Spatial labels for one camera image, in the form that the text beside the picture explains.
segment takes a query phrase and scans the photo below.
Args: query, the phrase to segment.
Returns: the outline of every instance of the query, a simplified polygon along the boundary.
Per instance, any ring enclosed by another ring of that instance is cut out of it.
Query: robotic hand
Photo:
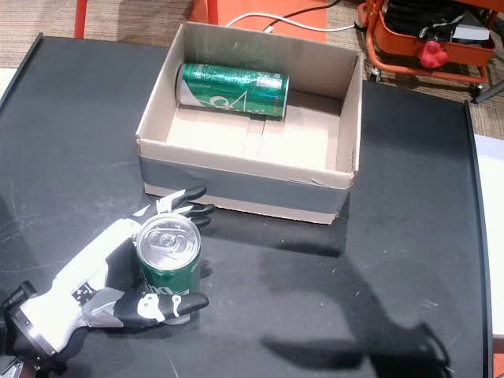
[[[0,365],[0,378],[33,376],[31,372],[39,369],[64,371],[65,363],[57,361],[57,356],[77,328],[147,327],[206,307],[209,302],[205,295],[190,293],[182,295],[180,301],[177,298],[174,309],[171,295],[138,292],[131,289],[131,282],[129,290],[120,290],[111,282],[110,274],[118,270],[115,265],[124,260],[124,253],[136,261],[132,252],[136,234],[152,216],[178,213],[198,227],[207,225],[207,215],[214,206],[186,202],[205,192],[205,187],[177,191],[116,220],[56,275],[51,289],[43,295],[23,282],[0,307],[0,355],[18,356],[3,368]]]

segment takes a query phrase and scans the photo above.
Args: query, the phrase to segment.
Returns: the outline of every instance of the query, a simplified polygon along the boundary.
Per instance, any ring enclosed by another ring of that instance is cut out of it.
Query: gray tape
[[[275,180],[145,157],[140,157],[140,169],[143,181],[157,187],[179,190],[205,185],[207,193],[216,197],[324,214],[338,213],[348,192],[348,189]]]

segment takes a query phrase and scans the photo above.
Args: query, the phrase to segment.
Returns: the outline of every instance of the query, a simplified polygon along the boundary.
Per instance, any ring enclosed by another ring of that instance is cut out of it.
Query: orange cart
[[[462,0],[466,4],[485,8],[481,17],[487,28],[491,28],[498,12],[504,12],[503,0]],[[443,49],[447,52],[448,61],[462,65],[474,65],[478,68],[479,76],[462,75],[458,73],[442,72],[436,69],[416,69],[405,65],[389,65],[383,63],[377,56],[373,42],[384,52],[409,57],[418,57],[425,40],[412,35],[403,35],[390,30],[385,24],[384,15],[381,12],[385,0],[366,0],[358,7],[359,27],[367,28],[365,43],[369,59],[373,64],[370,80],[378,81],[381,71],[402,73],[415,76],[430,76],[445,80],[474,83],[477,85],[476,93],[483,89],[483,83],[487,79],[486,65],[490,59],[495,44],[491,39],[485,41],[482,46],[470,46],[460,43],[442,42]]]

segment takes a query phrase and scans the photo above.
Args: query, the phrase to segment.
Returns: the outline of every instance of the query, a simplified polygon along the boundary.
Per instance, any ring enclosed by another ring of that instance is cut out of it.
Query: open cardboard box
[[[186,62],[290,77],[283,119],[182,106]],[[136,132],[145,191],[206,185],[202,202],[330,224],[358,171],[358,53],[282,35],[186,23],[170,47]]]

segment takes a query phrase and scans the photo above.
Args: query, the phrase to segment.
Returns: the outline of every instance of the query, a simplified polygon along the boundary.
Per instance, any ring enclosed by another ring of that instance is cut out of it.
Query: aluminum can
[[[279,73],[188,63],[177,74],[176,97],[184,105],[283,117],[288,87]]]
[[[186,217],[164,213],[151,217],[136,237],[136,252],[148,291],[184,295],[199,290],[201,236]],[[170,319],[182,324],[190,315]]]

